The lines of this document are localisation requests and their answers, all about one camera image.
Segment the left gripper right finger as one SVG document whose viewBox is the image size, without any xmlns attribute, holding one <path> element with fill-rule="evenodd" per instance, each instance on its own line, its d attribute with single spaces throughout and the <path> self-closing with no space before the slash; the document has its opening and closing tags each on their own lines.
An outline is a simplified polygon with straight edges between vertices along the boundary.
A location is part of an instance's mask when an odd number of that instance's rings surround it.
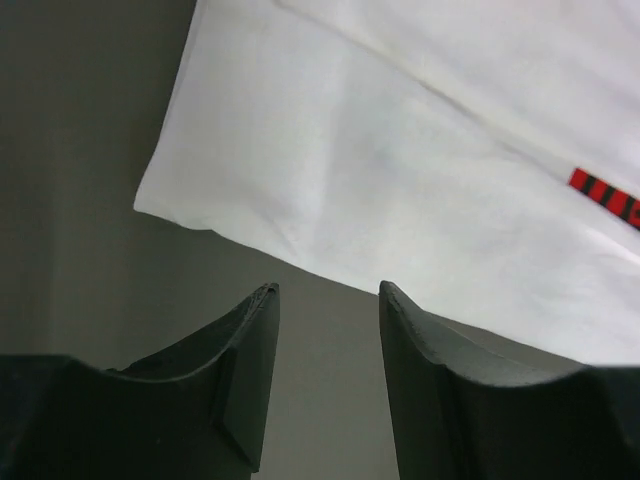
<svg viewBox="0 0 640 480">
<path fill-rule="evenodd" d="M 401 478 L 638 477 L 637 367 L 516 362 L 388 281 L 379 326 Z"/>
</svg>

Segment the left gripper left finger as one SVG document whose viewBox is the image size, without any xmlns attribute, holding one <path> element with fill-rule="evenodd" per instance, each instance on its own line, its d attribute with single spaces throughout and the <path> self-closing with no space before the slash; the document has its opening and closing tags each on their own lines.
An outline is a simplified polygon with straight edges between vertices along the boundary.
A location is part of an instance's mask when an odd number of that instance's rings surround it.
<svg viewBox="0 0 640 480">
<path fill-rule="evenodd" d="M 248 479 L 260 468 L 279 289 L 123 370 L 1 359 L 5 479 Z"/>
</svg>

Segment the white t-shirt red print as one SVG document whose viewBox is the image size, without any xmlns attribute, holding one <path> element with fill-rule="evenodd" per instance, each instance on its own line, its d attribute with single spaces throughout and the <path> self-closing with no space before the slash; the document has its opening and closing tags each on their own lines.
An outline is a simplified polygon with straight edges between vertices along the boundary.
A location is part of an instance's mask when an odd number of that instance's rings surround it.
<svg viewBox="0 0 640 480">
<path fill-rule="evenodd" d="M 134 207 L 639 360 L 635 1 L 200 1 Z"/>
</svg>

